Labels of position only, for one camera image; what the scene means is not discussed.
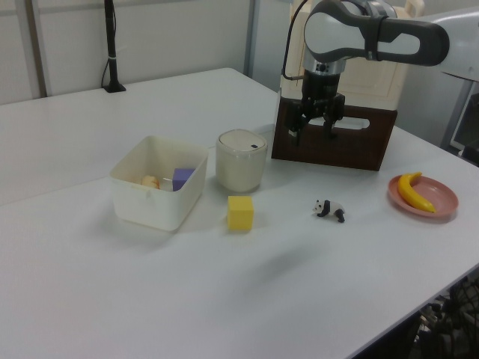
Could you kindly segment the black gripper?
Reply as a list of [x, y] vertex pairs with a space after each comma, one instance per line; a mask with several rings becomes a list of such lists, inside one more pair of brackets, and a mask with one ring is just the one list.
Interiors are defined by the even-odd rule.
[[340, 75], [322, 75], [305, 71], [302, 100], [287, 103], [287, 130], [291, 144], [299, 146], [302, 130], [309, 120], [323, 117], [323, 137], [336, 137], [333, 126], [344, 115], [345, 96], [338, 93]]

